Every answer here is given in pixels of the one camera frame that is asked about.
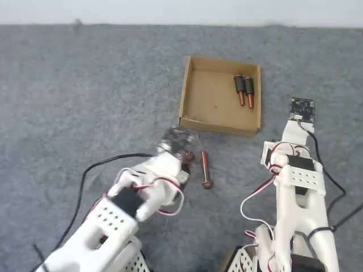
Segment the wire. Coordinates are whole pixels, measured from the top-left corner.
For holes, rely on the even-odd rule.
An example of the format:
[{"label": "wire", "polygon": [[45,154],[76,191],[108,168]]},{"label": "wire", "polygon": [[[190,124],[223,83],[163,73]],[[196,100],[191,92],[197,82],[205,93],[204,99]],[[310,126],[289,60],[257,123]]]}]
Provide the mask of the wire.
[{"label": "wire", "polygon": [[246,197],[242,203],[240,204],[240,213],[242,214],[242,216],[244,218],[246,218],[249,221],[253,221],[253,222],[260,222],[263,223],[264,225],[267,226],[267,228],[269,229],[270,233],[271,233],[271,237],[272,240],[275,239],[274,233],[271,229],[271,226],[264,220],[262,219],[257,219],[257,218],[251,218],[247,215],[244,214],[243,212],[243,205],[246,203],[246,201],[248,201],[249,199],[251,199],[252,197],[254,197],[255,195],[259,194],[260,192],[262,192],[268,185],[270,185],[271,183],[273,183],[273,180],[275,179],[276,174],[272,175],[272,177],[270,177],[267,181],[265,181],[264,183],[262,183],[259,187],[256,188],[256,190],[254,190],[248,197]]},{"label": "wire", "polygon": [[133,189],[136,189],[136,190],[144,190],[146,188],[149,188],[149,187],[154,186],[155,182],[158,181],[158,180],[163,180],[163,181],[169,182],[172,186],[176,187],[176,190],[181,195],[180,203],[179,203],[179,206],[176,209],[176,211],[169,212],[169,211],[164,211],[164,210],[159,209],[158,210],[158,213],[160,213],[162,215],[166,215],[166,216],[174,216],[174,215],[177,215],[182,210],[182,208],[183,208],[185,196],[184,196],[184,193],[183,193],[181,187],[178,184],[176,184],[175,182],[173,182],[172,180],[170,180],[169,178],[166,178],[166,177],[157,177],[150,184],[140,185],[140,186],[133,186],[132,188]]},{"label": "wire", "polygon": [[174,212],[169,212],[169,211],[164,211],[164,210],[158,210],[158,212],[162,215],[166,215],[166,216],[174,216],[174,215],[177,215],[181,210],[182,210],[182,207],[183,207],[183,204],[184,204],[184,193],[181,189],[181,187],[176,184],[175,182],[173,182],[172,180],[170,180],[169,178],[166,178],[166,177],[157,177],[153,182],[156,182],[157,180],[163,180],[163,181],[167,181],[169,182],[171,185],[173,185],[174,187],[176,187],[176,190],[178,190],[178,192],[180,193],[180,203],[179,203],[179,207],[176,209],[176,211]]},{"label": "wire", "polygon": [[309,155],[310,155],[310,157],[311,157],[311,152],[310,152],[310,150],[309,150],[306,146],[295,146],[295,148],[302,148],[302,149],[305,149],[305,150],[309,153]]},{"label": "wire", "polygon": [[248,236],[250,238],[253,238],[253,239],[256,238],[256,233],[254,233],[253,231],[250,231],[248,229],[244,231],[244,235],[246,235],[246,236]]},{"label": "wire", "polygon": [[[102,160],[102,161],[99,161],[98,163],[94,163],[92,164],[91,166],[89,166],[82,174],[82,179],[81,179],[81,183],[79,185],[79,191],[78,191],[78,198],[77,198],[77,204],[75,206],[75,211],[74,211],[74,214],[72,216],[72,219],[69,223],[69,225],[67,226],[66,230],[64,230],[61,238],[59,239],[59,241],[57,242],[57,244],[54,246],[53,251],[55,251],[56,249],[58,249],[61,244],[63,243],[64,241],[64,238],[67,236],[67,234],[69,233],[70,229],[72,228],[73,224],[74,224],[74,221],[78,215],[78,211],[79,211],[79,208],[81,207],[81,202],[82,202],[82,194],[83,194],[83,188],[85,186],[85,181],[86,181],[86,175],[87,173],[97,167],[97,166],[100,166],[100,165],[103,165],[103,164],[106,164],[106,163],[110,163],[112,161],[115,161],[115,160],[119,160],[119,159],[125,159],[125,158],[134,158],[134,157],[138,157],[138,158],[149,158],[149,157],[152,157],[151,154],[146,154],[146,153],[130,153],[130,154],[123,154],[123,155],[118,155],[118,156],[115,156],[115,157],[112,157],[112,158],[109,158],[109,159],[106,159],[106,160]],[[35,271],[37,268],[39,267],[39,265],[37,265],[36,267],[33,268],[32,271]]]},{"label": "wire", "polygon": [[[347,191],[337,182],[335,181],[332,176],[325,170],[324,164],[322,162],[322,158],[320,157],[320,153],[319,153],[319,145],[318,145],[318,139],[316,138],[316,136],[308,131],[307,129],[305,129],[304,127],[302,127],[301,123],[298,121],[298,125],[299,127],[301,127],[301,129],[303,129],[304,131],[306,131],[308,133],[308,135],[310,137],[313,138],[314,143],[315,143],[315,152],[316,152],[316,156],[318,158],[318,161],[320,162],[320,164],[323,166],[323,172],[324,174],[334,183],[334,185],[336,187],[339,188],[339,190],[341,191],[341,195],[337,196],[328,206],[327,209],[327,216],[328,219],[330,218],[330,212],[332,211],[333,207],[342,199],[347,195]],[[308,239],[310,239],[315,233],[319,232],[319,231],[331,231],[331,232],[335,232],[341,225],[343,225],[344,223],[346,223],[348,220],[350,220],[350,218],[352,218],[353,216],[355,216],[357,213],[359,213],[361,210],[363,209],[363,203],[361,203],[360,205],[358,205],[353,211],[351,211],[348,215],[346,215],[345,217],[343,217],[342,219],[340,219],[336,224],[333,224],[329,227],[319,227],[316,228],[314,230],[312,230],[310,232],[310,234],[307,236]]]},{"label": "wire", "polygon": [[277,148],[278,148],[280,145],[282,145],[282,144],[284,144],[284,143],[288,144],[288,145],[291,147],[291,150],[293,151],[292,155],[294,155],[295,150],[294,150],[293,146],[292,146],[289,142],[280,142],[280,143],[278,143],[277,145],[275,145],[275,146],[273,147],[273,149],[271,150],[271,155],[272,155],[272,153],[273,153],[273,152],[275,152],[275,151],[277,150]]},{"label": "wire", "polygon": [[281,165],[278,165],[278,164],[271,164],[270,167],[268,168],[268,170],[273,173],[273,174],[278,174],[277,171],[275,171],[274,169],[272,169],[273,167],[277,167],[279,169],[282,169],[282,166]]},{"label": "wire", "polygon": [[41,252],[40,248],[36,244],[33,244],[33,249],[35,250],[36,254],[38,255],[41,263],[37,265],[34,269],[38,269],[39,266],[42,266],[45,272],[50,272],[48,267],[45,265],[45,258],[43,253]]},{"label": "wire", "polygon": [[322,161],[322,158],[320,157],[320,152],[319,152],[319,144],[318,144],[318,139],[316,138],[316,136],[314,135],[314,133],[308,131],[307,129],[305,129],[302,125],[301,122],[298,121],[298,125],[299,127],[301,127],[301,129],[303,129],[304,131],[307,132],[307,134],[312,137],[312,139],[314,140],[315,143],[315,153],[316,156],[318,158],[318,161],[320,162],[320,164],[323,166],[323,172],[324,174],[331,180],[331,182],[333,182],[333,184],[341,191],[341,195],[337,196],[328,206],[327,209],[327,216],[328,216],[328,220],[330,221],[330,213],[333,209],[333,207],[342,199],[347,195],[347,191],[336,181],[334,180],[334,178],[328,173],[328,171],[326,171],[324,163]]},{"label": "wire", "polygon": [[270,261],[272,260],[273,256],[275,256],[275,253],[272,253],[271,257],[267,261],[267,270],[268,270],[268,272],[272,272],[272,269],[270,267]]}]

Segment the black cable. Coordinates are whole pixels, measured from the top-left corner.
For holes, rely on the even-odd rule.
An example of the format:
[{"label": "black cable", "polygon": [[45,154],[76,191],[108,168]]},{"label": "black cable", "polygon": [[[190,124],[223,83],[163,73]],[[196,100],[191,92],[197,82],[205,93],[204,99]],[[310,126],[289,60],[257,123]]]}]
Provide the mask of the black cable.
[{"label": "black cable", "polygon": [[[106,159],[106,160],[102,160],[98,163],[94,163],[92,164],[91,166],[89,166],[82,174],[82,179],[81,179],[81,184],[79,186],[79,191],[78,191],[78,199],[77,199],[77,204],[76,204],[76,207],[75,207],[75,211],[74,211],[74,214],[72,216],[72,219],[69,223],[69,225],[67,226],[66,230],[63,232],[61,238],[59,239],[59,241],[57,242],[57,244],[55,245],[55,247],[53,248],[52,252],[55,251],[56,249],[58,249],[61,244],[63,243],[64,241],[64,238],[67,236],[67,234],[69,233],[70,229],[72,228],[73,224],[74,224],[74,221],[78,215],[78,211],[79,211],[79,208],[81,206],[81,201],[82,201],[82,194],[83,194],[83,187],[85,185],[85,181],[86,181],[86,175],[87,173],[95,168],[96,166],[100,166],[100,165],[103,165],[103,164],[106,164],[106,163],[110,163],[114,160],[119,160],[119,159],[124,159],[124,158],[132,158],[132,157],[139,157],[139,158],[149,158],[149,157],[152,157],[151,154],[146,154],[146,153],[131,153],[131,154],[123,154],[123,155],[119,155],[119,156],[115,156],[115,157],[112,157],[112,158],[109,158],[109,159]],[[35,271],[37,268],[39,267],[39,265],[37,265],[32,271]]]},{"label": "black cable", "polygon": [[45,265],[45,258],[43,253],[41,252],[41,250],[38,248],[38,246],[36,244],[33,244],[33,249],[35,250],[36,254],[38,254],[38,257],[41,261],[41,263],[39,265],[36,266],[35,269],[38,269],[39,266],[42,266],[45,272],[49,272],[48,267]]},{"label": "black cable", "polygon": [[[327,209],[327,217],[329,219],[329,214],[331,212],[331,210],[333,209],[333,207],[342,199],[347,195],[347,191],[337,182],[335,181],[332,176],[325,170],[324,164],[322,162],[322,158],[320,157],[320,153],[319,153],[319,145],[318,145],[318,140],[316,138],[316,136],[308,131],[307,129],[303,128],[301,126],[301,123],[298,121],[298,125],[299,127],[301,127],[304,131],[306,131],[308,133],[308,135],[310,137],[313,138],[314,142],[315,142],[315,152],[316,152],[316,156],[318,157],[318,161],[320,162],[320,164],[323,166],[323,172],[324,174],[334,183],[335,186],[337,186],[340,191],[341,191],[341,195],[337,196],[328,206]],[[335,232],[340,226],[342,226],[344,223],[346,223],[348,220],[350,220],[350,218],[352,218],[353,216],[355,216],[357,213],[359,213],[361,210],[363,209],[363,203],[361,203],[360,205],[358,205],[353,211],[351,211],[348,215],[346,215],[345,217],[343,217],[342,219],[340,219],[336,224],[333,224],[329,227],[320,227],[320,228],[316,228],[314,230],[312,230],[310,232],[310,234],[307,236],[308,239],[310,239],[315,233],[319,232],[319,231],[331,231],[331,232]]]},{"label": "black cable", "polygon": [[316,136],[314,135],[314,133],[308,131],[307,129],[305,129],[304,127],[301,126],[301,123],[298,121],[298,125],[299,127],[301,127],[304,131],[306,131],[308,133],[308,135],[310,137],[312,137],[312,139],[314,140],[315,143],[315,153],[316,156],[318,158],[318,162],[320,162],[320,164],[323,167],[323,173],[331,180],[331,182],[333,182],[333,184],[341,191],[341,195],[337,196],[328,206],[327,209],[327,216],[328,216],[328,220],[330,221],[330,213],[333,209],[333,207],[342,199],[347,195],[347,191],[329,174],[328,171],[326,171],[326,168],[324,166],[324,163],[322,161],[322,158],[320,157],[320,152],[319,152],[319,144],[318,144],[318,139],[316,138]]},{"label": "black cable", "polygon": [[310,238],[316,234],[319,231],[331,231],[331,232],[335,232],[336,228],[334,226],[330,226],[330,227],[320,227],[320,228],[316,228],[314,230],[312,230],[309,235],[307,236],[307,239],[310,240]]}]

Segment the circuit board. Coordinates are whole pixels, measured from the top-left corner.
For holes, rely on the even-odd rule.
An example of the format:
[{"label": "circuit board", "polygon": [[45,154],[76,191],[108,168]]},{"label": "circuit board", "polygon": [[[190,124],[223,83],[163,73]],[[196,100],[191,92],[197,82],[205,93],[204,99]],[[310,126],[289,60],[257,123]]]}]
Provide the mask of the circuit board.
[{"label": "circuit board", "polygon": [[290,100],[289,120],[307,123],[315,121],[315,103],[310,99],[293,97]]}]

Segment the metal mounting plate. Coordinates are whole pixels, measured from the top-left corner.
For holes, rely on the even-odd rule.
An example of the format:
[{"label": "metal mounting plate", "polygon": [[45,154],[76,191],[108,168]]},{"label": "metal mounting plate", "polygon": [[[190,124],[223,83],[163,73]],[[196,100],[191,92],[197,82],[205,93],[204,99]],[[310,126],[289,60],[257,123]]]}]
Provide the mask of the metal mounting plate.
[{"label": "metal mounting plate", "polygon": [[238,249],[227,272],[253,272],[253,261],[245,249]]}]

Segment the screw head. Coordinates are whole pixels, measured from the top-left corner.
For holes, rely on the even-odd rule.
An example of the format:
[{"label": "screw head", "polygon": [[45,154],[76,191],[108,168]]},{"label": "screw head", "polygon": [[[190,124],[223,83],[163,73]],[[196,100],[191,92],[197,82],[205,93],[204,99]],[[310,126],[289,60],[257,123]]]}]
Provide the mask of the screw head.
[{"label": "screw head", "polygon": [[213,187],[213,183],[210,182],[210,181],[204,181],[202,183],[202,186],[203,186],[204,189],[209,190],[209,189],[211,189]]}]

